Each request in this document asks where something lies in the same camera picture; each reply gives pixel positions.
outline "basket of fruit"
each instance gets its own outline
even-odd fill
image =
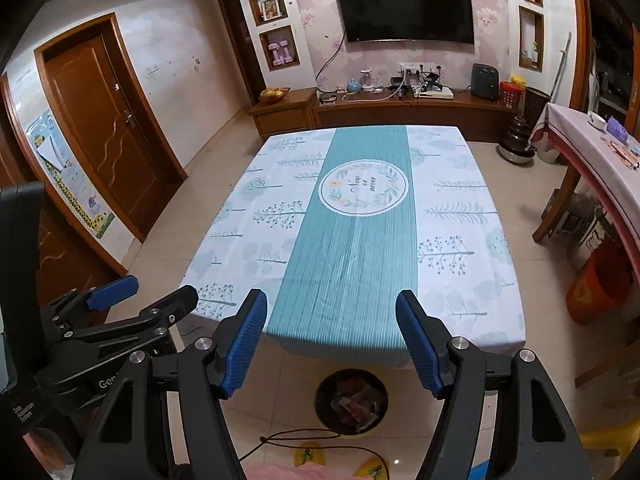
[[[260,92],[260,102],[266,104],[277,103],[289,93],[291,88],[265,88]]]

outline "yellow plastic stool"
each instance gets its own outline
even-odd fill
[[[614,449],[622,463],[640,440],[640,420],[606,430],[586,431],[579,436],[584,449]]]

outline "black tv screen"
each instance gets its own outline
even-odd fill
[[[471,0],[339,0],[347,41],[474,42]]]

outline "children's poster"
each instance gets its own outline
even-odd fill
[[[115,215],[82,170],[51,110],[38,117],[26,132],[29,144],[66,202],[96,238],[102,238]]]

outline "framed photo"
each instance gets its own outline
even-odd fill
[[[282,16],[278,0],[260,0],[260,13],[265,22]]]

